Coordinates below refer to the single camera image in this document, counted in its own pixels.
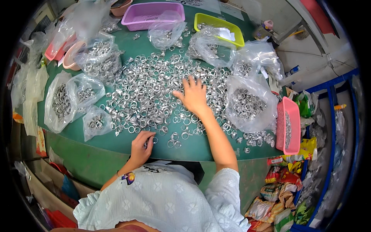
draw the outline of woman's left hand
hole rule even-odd
[[[128,162],[134,166],[142,166],[151,156],[153,148],[153,136],[156,132],[141,131],[138,136],[131,142],[131,157]],[[148,140],[147,149],[144,148],[144,143]]]

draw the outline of woman's right hand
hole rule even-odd
[[[189,82],[183,78],[184,95],[179,91],[173,91],[173,95],[180,99],[183,105],[198,118],[211,112],[210,107],[206,103],[206,86],[201,83],[200,78],[197,83],[193,76],[189,75]]]

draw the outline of hand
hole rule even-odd
[[[150,157],[153,148],[153,136],[156,132],[141,131],[138,136],[131,142],[131,157],[128,162],[136,166],[142,166]],[[148,140],[147,149],[144,148],[144,143]]]
[[[197,84],[193,76],[189,75],[189,83],[183,78],[184,95],[179,91],[173,91],[173,95],[179,98],[183,105],[193,112],[197,117],[202,117],[210,108],[206,103],[206,86],[201,83],[201,79],[197,79]]]

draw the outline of purple plastic basket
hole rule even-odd
[[[129,6],[121,20],[121,24],[127,26],[130,31],[148,30],[150,25],[155,21],[154,18],[161,15],[165,10],[177,11],[183,21],[186,19],[183,5],[180,3],[137,3]]]

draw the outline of woman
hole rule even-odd
[[[243,231],[250,226],[240,213],[236,155],[206,103],[206,86],[189,76],[184,95],[173,94],[202,121],[216,164],[205,195],[193,174],[181,165],[156,161],[151,155],[155,132],[141,131],[131,157],[100,191],[79,200],[73,211],[80,229],[121,228],[125,232]],[[148,141],[147,149],[143,147]]]

